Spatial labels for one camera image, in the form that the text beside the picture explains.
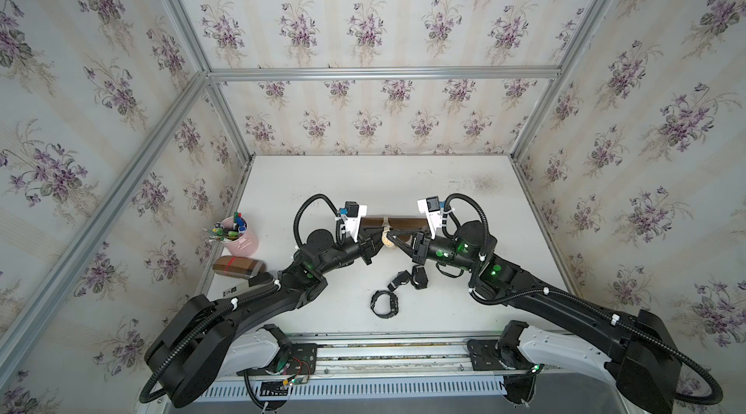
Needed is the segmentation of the brown wooden watch stand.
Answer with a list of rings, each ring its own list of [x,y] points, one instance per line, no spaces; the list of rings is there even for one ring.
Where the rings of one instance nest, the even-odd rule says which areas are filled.
[[[402,217],[387,216],[390,221],[390,229],[409,229],[410,231],[424,231],[429,233],[429,226],[425,217]],[[364,217],[361,221],[361,229],[364,227],[382,227],[384,217]]]

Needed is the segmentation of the beige band smartwatch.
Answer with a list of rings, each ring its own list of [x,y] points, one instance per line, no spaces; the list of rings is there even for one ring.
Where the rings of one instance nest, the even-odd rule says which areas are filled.
[[[389,248],[389,249],[393,249],[393,248],[394,248],[394,247],[395,247],[396,245],[394,245],[394,242],[392,242],[392,241],[390,240],[390,238],[388,238],[388,233],[389,233],[389,232],[390,232],[390,231],[389,231],[388,229],[384,229],[384,230],[382,231],[382,244],[383,244],[383,245],[384,245],[384,246],[385,246],[386,248]]]

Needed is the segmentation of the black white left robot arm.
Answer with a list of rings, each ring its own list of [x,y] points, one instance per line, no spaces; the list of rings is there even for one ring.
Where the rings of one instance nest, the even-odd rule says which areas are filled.
[[[311,303],[328,286],[326,274],[333,270],[356,260],[371,264],[384,247],[383,237],[382,227],[365,227],[356,240],[337,242],[331,231],[316,229],[297,246],[291,264],[270,282],[236,297],[189,299],[145,353],[152,375],[141,390],[140,404],[162,397],[176,408],[194,402],[219,377],[239,336]]]

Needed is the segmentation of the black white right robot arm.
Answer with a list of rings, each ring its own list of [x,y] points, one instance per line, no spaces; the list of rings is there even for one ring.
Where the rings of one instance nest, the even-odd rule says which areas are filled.
[[[468,274],[475,301],[515,307],[585,340],[607,357],[601,371],[625,398],[650,413],[672,412],[682,363],[656,314],[615,311],[540,280],[495,254],[497,239],[479,221],[449,236],[392,229],[386,237],[416,264],[432,260]]]

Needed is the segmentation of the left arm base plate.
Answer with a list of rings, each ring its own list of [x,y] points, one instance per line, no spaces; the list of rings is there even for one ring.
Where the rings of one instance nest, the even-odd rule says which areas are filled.
[[[300,375],[312,375],[316,371],[319,346],[315,343],[292,343],[282,347],[276,356],[268,363],[261,363],[257,367],[239,370],[250,376],[281,376],[291,378]]]

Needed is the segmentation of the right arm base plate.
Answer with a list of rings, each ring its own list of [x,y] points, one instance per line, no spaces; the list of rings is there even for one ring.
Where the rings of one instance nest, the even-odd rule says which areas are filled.
[[[512,369],[503,357],[498,338],[468,339],[466,349],[473,371],[496,371]]]

